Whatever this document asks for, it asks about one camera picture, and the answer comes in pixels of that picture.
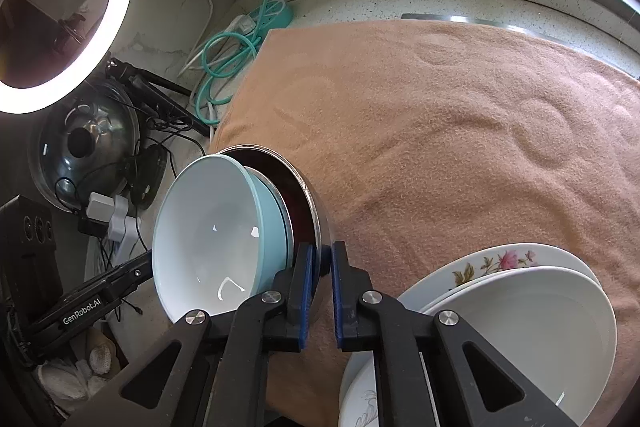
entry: beige towel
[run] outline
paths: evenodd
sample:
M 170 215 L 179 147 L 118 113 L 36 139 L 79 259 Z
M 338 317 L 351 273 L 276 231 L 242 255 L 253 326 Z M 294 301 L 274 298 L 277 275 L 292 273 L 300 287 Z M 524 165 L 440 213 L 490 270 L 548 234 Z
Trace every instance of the beige towel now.
M 375 288 L 400 295 L 467 253 L 557 245 L 596 273 L 618 320 L 602 427 L 640 374 L 638 83 L 564 46 L 423 21 L 274 30 L 213 150 L 270 147 L 310 179 Z M 334 426 L 347 355 L 332 306 L 302 355 L 270 363 L 268 405 Z

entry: black cable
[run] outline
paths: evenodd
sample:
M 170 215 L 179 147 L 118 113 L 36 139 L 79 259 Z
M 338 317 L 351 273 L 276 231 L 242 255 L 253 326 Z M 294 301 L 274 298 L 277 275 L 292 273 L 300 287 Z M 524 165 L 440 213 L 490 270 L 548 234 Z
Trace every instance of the black cable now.
M 13 307 L 8 309 L 6 312 L 6 325 L 7 325 L 7 331 L 6 331 L 7 344 L 6 345 L 7 347 L 12 346 L 14 348 L 14 351 L 17 351 L 17 356 L 14 357 L 14 359 L 17 360 L 17 362 L 24 369 L 29 369 L 29 370 L 34 369 L 37 366 L 37 364 L 33 360 L 31 360 L 29 353 L 24 347 L 26 343 L 24 342 L 24 338 L 22 336 L 22 331 L 20 329 L 20 324 L 18 323 L 18 320 L 15 319 L 15 322 L 12 325 L 12 321 L 11 321 L 12 314 L 14 315 L 14 318 L 15 318 L 15 308 Z
M 120 300 L 124 302 L 127 306 L 130 306 L 131 308 L 133 308 L 133 311 L 135 311 L 138 315 L 144 314 L 144 312 L 142 311 L 142 308 L 138 308 L 137 306 L 131 304 L 129 301 L 123 299 L 122 297 L 120 298 Z
M 109 254 L 109 264 L 113 262 L 113 252 L 115 251 L 115 249 L 116 249 L 116 243 L 115 241 L 111 241 L 111 253 Z
M 147 140 L 151 140 L 154 143 L 157 143 L 160 147 L 162 147 L 165 151 L 167 151 L 167 153 L 169 154 L 169 163 L 171 165 L 171 170 L 174 173 L 174 178 L 178 177 L 178 174 L 175 171 L 175 165 L 174 165 L 174 153 L 172 152 L 171 149 L 169 149 L 169 147 L 167 147 L 166 145 L 164 145 L 162 142 L 159 142 L 158 140 L 156 140 L 155 138 L 151 138 L 150 136 L 146 137 Z
M 140 245 L 142 245 L 142 248 L 145 249 L 145 252 L 149 251 L 149 249 L 146 247 L 145 245 L 145 240 L 142 239 L 142 234 L 140 233 L 140 226 L 138 224 L 138 207 L 137 205 L 133 206 L 133 210 L 134 210 L 134 218 L 136 220 L 136 231 L 138 232 L 138 239 L 140 240 Z
M 91 174 L 95 174 L 97 171 L 106 169 L 107 167 L 112 167 L 114 165 L 122 165 L 123 163 L 130 161 L 130 159 L 131 159 L 131 156 L 128 156 L 127 158 L 123 158 L 122 160 L 118 160 L 116 162 L 105 163 L 104 165 L 100 165 L 99 167 L 87 172 L 87 174 L 85 174 L 84 176 L 82 176 L 82 178 L 80 178 L 80 181 L 78 182 L 78 189 L 80 188 L 80 185 L 82 185 L 82 182 L 84 182 L 89 176 L 91 176 Z
M 68 204 L 66 204 L 64 201 L 62 201 L 60 199 L 60 195 L 58 194 L 58 184 L 61 181 L 66 181 L 68 183 L 71 183 L 71 185 L 74 188 L 74 197 L 76 198 L 76 201 L 78 203 L 80 203 L 80 208 L 74 208 L 72 206 L 68 206 Z M 67 178 L 66 176 L 62 176 L 62 178 L 58 178 L 56 180 L 56 182 L 53 184 L 53 193 L 56 195 L 56 199 L 58 200 L 58 203 L 60 203 L 62 206 L 64 206 L 69 212 L 71 212 L 72 214 L 78 214 L 79 212 L 82 211 L 82 203 L 80 201 L 80 194 L 78 193 L 78 186 L 74 183 L 74 181 L 71 178 Z
M 185 140 L 188 140 L 188 141 L 196 144 L 198 146 L 198 148 L 200 149 L 200 152 L 202 153 L 202 155 L 206 156 L 206 153 L 204 152 L 204 149 L 203 149 L 202 145 L 200 145 L 197 142 L 197 140 L 194 140 L 190 136 L 185 136 L 185 135 L 182 134 L 182 133 L 185 133 L 185 132 L 190 131 L 191 129 L 193 129 L 193 117 L 191 117 L 190 120 L 191 120 L 191 123 L 183 124 L 182 126 L 178 126 L 178 125 L 176 125 L 176 123 L 183 122 L 184 121 L 184 117 L 183 116 L 177 116 L 175 118 L 170 118 L 170 119 L 167 119 L 167 120 L 162 120 L 162 119 L 156 118 L 156 117 L 149 117 L 149 118 L 146 119 L 146 126 L 150 130 L 169 133 L 169 136 L 164 138 L 161 141 L 161 144 L 164 144 L 172 136 L 178 136 L 180 138 L 183 138 Z
M 121 105 L 124 105 L 125 107 L 129 107 L 133 110 L 136 110 L 138 112 L 141 112 L 142 114 L 144 114 L 145 116 L 151 116 L 148 111 L 145 111 L 144 109 L 140 109 L 139 107 L 136 107 L 135 105 L 130 105 L 127 102 L 123 102 L 122 100 L 118 100 L 117 98 L 113 98 L 112 96 L 108 95 L 105 92 L 101 92 L 97 89 L 97 87 L 95 87 L 92 83 L 90 83 L 87 79 L 84 79 L 83 81 L 87 86 L 91 87 L 91 89 L 93 89 L 96 93 L 98 93 L 100 96 L 104 96 L 107 97 L 109 100 L 113 100 L 113 102 L 117 102 Z
M 104 267 L 104 271 L 107 271 L 111 268 L 110 257 L 107 254 L 107 251 L 105 250 L 101 239 L 98 240 L 98 243 L 100 244 L 100 257 L 102 258 L 102 266 Z

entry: speckled countertop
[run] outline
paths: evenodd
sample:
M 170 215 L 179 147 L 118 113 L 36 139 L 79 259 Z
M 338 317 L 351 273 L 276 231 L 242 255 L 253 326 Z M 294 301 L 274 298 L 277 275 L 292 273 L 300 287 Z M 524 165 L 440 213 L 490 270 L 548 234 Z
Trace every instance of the speckled countertop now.
M 567 42 L 596 57 L 617 65 L 633 76 L 640 75 L 640 55 L 622 43 L 623 35 L 614 38 L 611 34 L 597 29 L 594 25 L 574 18 L 547 6 L 528 0 L 293 0 L 293 27 L 313 26 L 331 22 L 363 21 L 399 18 L 403 13 L 425 13 L 459 15 L 480 18 L 520 26 L 546 34 Z M 232 94 L 241 82 L 241 75 L 229 82 L 220 92 L 220 97 Z M 206 140 L 198 138 L 205 146 Z M 175 155 L 179 170 L 200 155 L 199 151 L 184 140 L 174 139 L 170 148 Z M 141 231 L 148 245 L 151 245 L 153 227 L 159 205 L 173 176 L 168 170 L 153 206 L 141 214 Z M 142 253 L 140 245 L 137 254 Z M 129 300 L 140 306 L 144 315 L 140 317 L 129 307 L 122 307 L 122 321 L 116 322 L 112 316 L 110 325 L 129 360 L 138 356 L 169 327 L 152 281 L 146 282 Z

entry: black stand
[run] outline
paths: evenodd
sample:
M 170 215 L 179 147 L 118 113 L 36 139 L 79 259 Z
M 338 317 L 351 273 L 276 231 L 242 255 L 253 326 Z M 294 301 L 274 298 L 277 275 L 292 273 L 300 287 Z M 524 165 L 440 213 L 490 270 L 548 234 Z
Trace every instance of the black stand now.
M 187 313 L 66 427 L 262 427 L 268 352 L 305 346 L 314 247 L 235 311 Z M 452 311 L 407 311 L 332 249 L 338 347 L 373 350 L 380 426 L 575 427 Z
M 36 359 L 46 357 L 95 321 L 116 309 L 122 299 L 153 277 L 151 252 L 88 280 L 63 296 L 24 331 Z
M 190 96 L 191 91 L 186 87 L 179 86 L 151 71 L 137 68 L 128 62 L 123 62 L 113 57 L 107 61 L 105 73 L 125 87 L 131 100 L 138 102 L 138 104 L 145 104 L 159 118 L 163 120 L 177 119 L 183 125 L 191 126 L 198 133 L 209 137 L 209 126 L 203 124 L 198 118 L 181 105 L 175 103 L 152 84 L 184 96 Z

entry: stack of plates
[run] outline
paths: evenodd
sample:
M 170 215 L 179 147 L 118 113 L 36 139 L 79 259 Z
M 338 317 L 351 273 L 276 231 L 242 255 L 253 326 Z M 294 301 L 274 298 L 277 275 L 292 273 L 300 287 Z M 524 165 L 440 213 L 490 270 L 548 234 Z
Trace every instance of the stack of plates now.
M 591 269 L 560 248 L 488 248 L 436 270 L 398 299 L 430 315 L 460 314 L 577 425 L 609 380 L 613 309 Z M 339 425 L 378 425 L 371 353 L 354 353 L 347 364 Z

